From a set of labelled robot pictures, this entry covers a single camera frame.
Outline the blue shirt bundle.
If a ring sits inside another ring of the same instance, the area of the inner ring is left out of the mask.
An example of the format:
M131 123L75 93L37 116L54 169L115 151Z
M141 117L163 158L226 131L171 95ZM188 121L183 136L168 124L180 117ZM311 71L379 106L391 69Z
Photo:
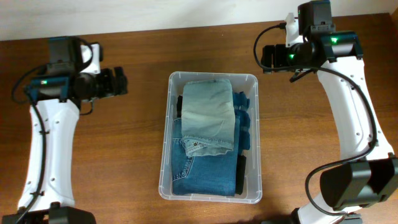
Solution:
M239 117L239 146L238 154L242 155L244 150L250 150L250 127L251 119L248 114L250 99L241 91L233 93L233 105L235 115Z

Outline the black shirt bundle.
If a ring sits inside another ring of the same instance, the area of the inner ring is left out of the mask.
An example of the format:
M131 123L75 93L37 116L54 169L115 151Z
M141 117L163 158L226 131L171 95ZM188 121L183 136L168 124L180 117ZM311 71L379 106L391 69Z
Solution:
M178 118L182 117L182 103L183 103L183 96L179 95L177 98L177 105L176 105Z

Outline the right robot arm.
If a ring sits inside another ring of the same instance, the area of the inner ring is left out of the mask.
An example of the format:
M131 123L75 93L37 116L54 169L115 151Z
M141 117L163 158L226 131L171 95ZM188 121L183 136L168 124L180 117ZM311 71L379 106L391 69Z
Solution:
M337 31L329 1L299 5L279 24L285 44L267 45L256 63L266 73L315 73L335 120L340 159L315 169L320 193L282 223L361 223L359 210L397 189L397 157L378 123L364 77L363 49L352 31Z

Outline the dark green shirt bundle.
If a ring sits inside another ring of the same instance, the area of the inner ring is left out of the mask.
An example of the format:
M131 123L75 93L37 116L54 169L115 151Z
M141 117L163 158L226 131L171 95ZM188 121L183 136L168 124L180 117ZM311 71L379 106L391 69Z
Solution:
M236 164L235 194L241 195L243 193L245 169L246 169L246 157L244 155L238 155L237 164Z

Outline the medium blue jeans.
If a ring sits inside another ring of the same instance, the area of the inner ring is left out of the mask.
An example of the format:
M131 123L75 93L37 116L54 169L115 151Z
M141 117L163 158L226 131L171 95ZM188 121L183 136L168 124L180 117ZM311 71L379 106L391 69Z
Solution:
M171 148L172 193L233 196L236 192L239 125L233 150L218 156L188 157L182 139L182 120L174 120Z

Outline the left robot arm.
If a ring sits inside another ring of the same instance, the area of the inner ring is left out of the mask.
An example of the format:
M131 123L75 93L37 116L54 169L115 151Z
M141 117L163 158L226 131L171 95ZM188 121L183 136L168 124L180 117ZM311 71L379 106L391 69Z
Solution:
M125 95L122 67L101 68L103 48L77 36L48 40L49 62L16 81L11 93L29 75L24 87L30 104L32 139L25 187L17 213L3 223L95 223L95 216L75 208L72 190L72 147L81 104Z

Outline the light blue jeans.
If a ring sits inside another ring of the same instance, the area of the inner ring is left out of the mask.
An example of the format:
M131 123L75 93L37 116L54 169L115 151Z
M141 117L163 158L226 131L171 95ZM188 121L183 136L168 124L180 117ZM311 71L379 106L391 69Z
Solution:
M183 88L182 139L188 157L234 149L233 89L228 79L188 82Z

